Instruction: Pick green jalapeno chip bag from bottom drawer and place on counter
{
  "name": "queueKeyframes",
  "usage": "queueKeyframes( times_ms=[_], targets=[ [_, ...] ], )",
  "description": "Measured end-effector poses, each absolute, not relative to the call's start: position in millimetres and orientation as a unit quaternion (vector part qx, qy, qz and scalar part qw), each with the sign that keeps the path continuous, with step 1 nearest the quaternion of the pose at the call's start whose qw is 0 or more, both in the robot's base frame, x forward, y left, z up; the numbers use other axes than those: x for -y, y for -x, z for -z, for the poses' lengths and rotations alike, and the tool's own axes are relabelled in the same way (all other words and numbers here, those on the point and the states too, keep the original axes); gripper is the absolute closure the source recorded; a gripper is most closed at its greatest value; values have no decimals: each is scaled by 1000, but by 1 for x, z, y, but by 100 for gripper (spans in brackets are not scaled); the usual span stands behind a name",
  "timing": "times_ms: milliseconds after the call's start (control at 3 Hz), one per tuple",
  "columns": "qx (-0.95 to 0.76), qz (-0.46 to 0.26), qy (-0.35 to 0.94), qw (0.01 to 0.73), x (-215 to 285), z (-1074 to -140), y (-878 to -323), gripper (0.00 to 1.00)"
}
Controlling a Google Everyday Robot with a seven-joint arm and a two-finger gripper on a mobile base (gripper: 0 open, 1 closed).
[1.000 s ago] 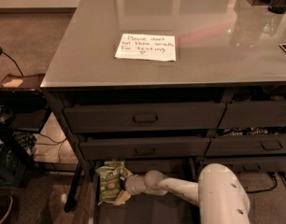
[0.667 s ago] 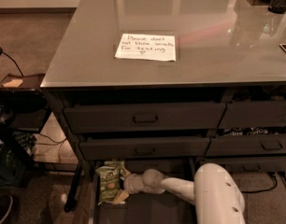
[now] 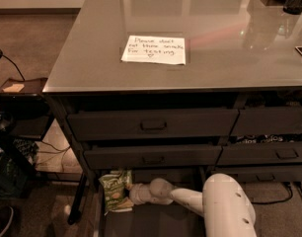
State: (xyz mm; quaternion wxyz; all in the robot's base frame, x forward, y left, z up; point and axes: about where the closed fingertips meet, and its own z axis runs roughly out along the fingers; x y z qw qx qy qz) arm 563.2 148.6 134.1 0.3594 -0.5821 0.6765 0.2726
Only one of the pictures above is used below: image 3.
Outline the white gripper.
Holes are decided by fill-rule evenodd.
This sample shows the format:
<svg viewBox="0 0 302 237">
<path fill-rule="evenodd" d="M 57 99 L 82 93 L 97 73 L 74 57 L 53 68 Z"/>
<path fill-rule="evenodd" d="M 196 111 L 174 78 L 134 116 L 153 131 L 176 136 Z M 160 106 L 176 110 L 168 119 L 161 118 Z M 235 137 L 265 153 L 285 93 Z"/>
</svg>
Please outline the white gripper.
<svg viewBox="0 0 302 237">
<path fill-rule="evenodd" d="M 125 188 L 129 190 L 129 198 L 127 197 L 121 204 L 120 208 L 133 208 L 134 205 L 151 202 L 153 196 L 150 193 L 150 186 L 146 184 L 125 184 Z"/>
</svg>

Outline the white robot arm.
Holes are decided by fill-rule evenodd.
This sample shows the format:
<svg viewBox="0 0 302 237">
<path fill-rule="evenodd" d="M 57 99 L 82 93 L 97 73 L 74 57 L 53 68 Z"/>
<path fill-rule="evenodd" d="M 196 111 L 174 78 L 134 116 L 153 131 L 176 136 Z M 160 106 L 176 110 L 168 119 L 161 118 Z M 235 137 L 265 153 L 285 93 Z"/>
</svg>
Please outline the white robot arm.
<svg viewBox="0 0 302 237">
<path fill-rule="evenodd" d="M 214 174 L 197 192 L 162 178 L 129 186 L 132 204 L 168 205 L 173 201 L 204 218 L 207 237 L 257 237 L 256 213 L 242 187 L 226 174 Z"/>
</svg>

